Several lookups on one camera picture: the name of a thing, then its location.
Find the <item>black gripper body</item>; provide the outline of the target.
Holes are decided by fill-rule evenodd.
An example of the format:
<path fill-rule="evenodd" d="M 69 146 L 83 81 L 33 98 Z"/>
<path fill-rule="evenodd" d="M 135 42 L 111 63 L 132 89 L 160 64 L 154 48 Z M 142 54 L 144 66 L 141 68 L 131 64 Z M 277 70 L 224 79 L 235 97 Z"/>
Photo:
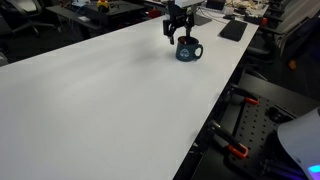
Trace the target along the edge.
<path fill-rule="evenodd" d="M 175 27 L 193 27 L 194 14 L 189 7 L 181 8 L 174 1 L 168 2 L 168 24 Z"/>

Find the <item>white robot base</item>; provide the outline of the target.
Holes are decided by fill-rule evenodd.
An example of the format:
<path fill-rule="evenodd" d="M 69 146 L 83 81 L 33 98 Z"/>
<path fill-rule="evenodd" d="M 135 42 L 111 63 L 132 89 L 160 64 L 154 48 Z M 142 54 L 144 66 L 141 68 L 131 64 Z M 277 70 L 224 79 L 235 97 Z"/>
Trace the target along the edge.
<path fill-rule="evenodd" d="M 277 136 L 286 153 L 309 180 L 320 180 L 320 108 L 277 128 Z"/>

